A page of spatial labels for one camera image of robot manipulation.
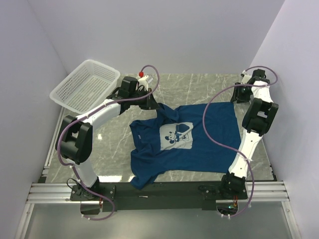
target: marble surface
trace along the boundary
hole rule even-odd
[[[157,102],[164,103],[173,109],[180,105],[202,104],[207,103],[221,89],[240,80],[241,77],[235,74],[161,74],[159,87],[155,91],[154,97]],[[230,101],[232,93],[232,90],[223,93],[215,99],[215,102]],[[248,107],[249,103],[234,104],[241,134],[241,122]],[[64,110],[63,117],[66,115],[75,116],[73,112]],[[90,159],[95,172],[100,177],[100,181],[128,182],[133,178],[130,153],[135,147],[129,124],[134,120],[146,120],[155,117],[155,111],[142,111],[139,107],[133,106],[124,114],[113,118],[94,132],[93,151]],[[258,144],[252,159],[251,165],[255,180],[273,180],[272,169],[263,142]],[[220,180],[222,175],[222,173],[175,170],[159,175],[156,181],[213,181]],[[64,183],[70,177],[74,177],[72,170],[59,163],[54,150],[51,155],[46,182]]]

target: basket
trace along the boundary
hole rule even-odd
[[[84,114],[98,106],[116,87],[120,72],[98,61],[86,60],[50,93],[57,104]]]

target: white wall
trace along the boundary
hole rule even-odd
[[[238,73],[284,0],[28,0],[68,73],[93,58],[122,73]]]
[[[252,62],[280,77],[271,87],[279,110],[265,144],[306,239],[319,237],[318,9],[317,0],[286,0]]]
[[[25,0],[0,1],[0,238],[13,238],[41,175],[59,107],[50,91],[66,76]]]

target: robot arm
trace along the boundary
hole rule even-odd
[[[255,70],[253,75],[242,75],[241,83],[262,86],[269,84],[266,79],[265,71]],[[250,107],[246,112],[242,126],[243,137],[239,146],[241,151],[249,160],[252,158],[255,149],[262,139],[263,135],[268,132],[274,117],[278,110],[278,105],[275,104],[269,94],[269,86],[265,87],[236,87],[231,99],[232,102],[245,103],[250,101],[253,95]],[[237,153],[234,162],[229,167],[228,172],[222,178],[221,191],[236,195],[236,193],[245,189],[245,179],[247,178],[248,165],[244,157]]]
[[[150,76],[144,76],[138,80],[134,77],[124,77],[121,86],[114,89],[112,94],[109,95],[100,105],[77,117],[66,116],[63,119],[59,137],[62,131],[71,122],[93,112],[101,105],[105,105],[106,103],[115,100],[137,98],[146,95],[151,91],[151,89],[148,88],[148,82],[150,82],[150,80],[152,80]],[[62,139],[61,155],[66,158],[67,162],[74,165],[83,183],[92,191],[99,191],[99,178],[95,174],[89,159],[92,152],[93,131],[98,129],[110,119],[122,114],[124,111],[129,109],[131,105],[139,106],[143,110],[155,110],[159,107],[153,95],[137,101],[111,104],[91,115],[89,118],[73,125],[65,133]]]

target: white graphic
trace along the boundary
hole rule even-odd
[[[193,137],[191,131],[193,123],[171,123],[164,124],[159,128],[160,149],[169,150],[172,148],[191,149]]]

